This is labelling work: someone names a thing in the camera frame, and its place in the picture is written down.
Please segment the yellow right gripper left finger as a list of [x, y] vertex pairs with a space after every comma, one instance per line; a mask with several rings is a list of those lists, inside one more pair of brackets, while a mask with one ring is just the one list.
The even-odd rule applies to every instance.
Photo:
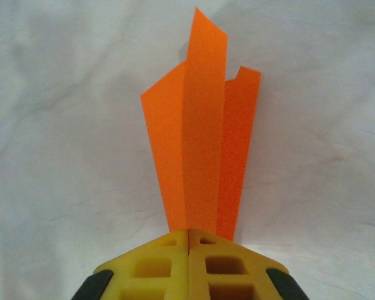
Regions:
[[187, 299], [188, 232], [178, 230], [99, 265], [73, 299]]

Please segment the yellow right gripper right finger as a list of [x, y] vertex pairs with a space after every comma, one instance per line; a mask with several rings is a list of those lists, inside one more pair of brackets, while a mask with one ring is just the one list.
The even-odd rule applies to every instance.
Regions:
[[281, 263], [199, 229], [189, 239], [189, 299], [305, 299]]

